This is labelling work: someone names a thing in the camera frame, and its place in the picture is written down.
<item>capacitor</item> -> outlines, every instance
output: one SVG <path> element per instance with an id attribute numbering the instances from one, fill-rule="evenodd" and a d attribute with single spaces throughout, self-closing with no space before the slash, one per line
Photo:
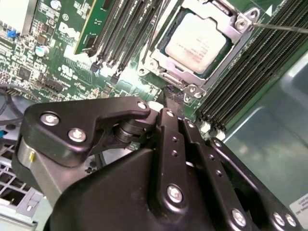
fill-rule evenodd
<path id="1" fill-rule="evenodd" d="M 39 46 L 35 48 L 35 54 L 38 57 L 45 57 L 49 54 L 49 48 L 46 46 Z"/>
<path id="2" fill-rule="evenodd" d="M 61 5 L 59 0 L 52 0 L 50 2 L 50 6 L 51 6 L 51 8 L 53 8 L 56 11 L 59 11 L 61 9 L 61 7 L 62 7 L 62 5 Z"/>

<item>white connector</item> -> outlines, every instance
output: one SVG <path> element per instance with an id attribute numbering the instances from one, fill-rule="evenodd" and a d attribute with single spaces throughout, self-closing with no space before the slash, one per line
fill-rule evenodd
<path id="1" fill-rule="evenodd" d="M 211 125 L 207 122 L 203 122 L 202 123 L 202 126 L 200 127 L 200 130 L 203 132 L 203 133 L 207 133 L 211 130 Z"/>
<path id="2" fill-rule="evenodd" d="M 226 138 L 226 134 L 222 130 L 218 130 L 216 138 L 223 141 Z"/>

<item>motherboard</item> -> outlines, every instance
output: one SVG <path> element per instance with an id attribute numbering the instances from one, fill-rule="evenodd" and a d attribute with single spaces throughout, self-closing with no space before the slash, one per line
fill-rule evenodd
<path id="1" fill-rule="evenodd" d="M 156 101 L 168 88 L 205 136 L 223 136 L 308 49 L 306 35 L 254 28 L 306 27 L 304 0 L 22 2 L 0 0 L 2 85 L 40 102 Z"/>

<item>white label sticker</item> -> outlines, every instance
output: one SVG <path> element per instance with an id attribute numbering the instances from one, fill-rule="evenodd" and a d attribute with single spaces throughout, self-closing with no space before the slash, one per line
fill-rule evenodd
<path id="1" fill-rule="evenodd" d="M 305 230 L 308 229 L 308 193 L 290 204 L 290 209 L 296 215 Z"/>

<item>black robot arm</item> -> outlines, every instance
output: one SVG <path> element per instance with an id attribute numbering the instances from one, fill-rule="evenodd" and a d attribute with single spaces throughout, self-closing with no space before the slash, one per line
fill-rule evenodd
<path id="1" fill-rule="evenodd" d="M 300 230 L 234 153 L 170 108 L 136 97 L 29 107 L 13 168 L 53 206 L 45 229 Z M 90 155 L 131 142 L 140 149 L 85 171 Z"/>

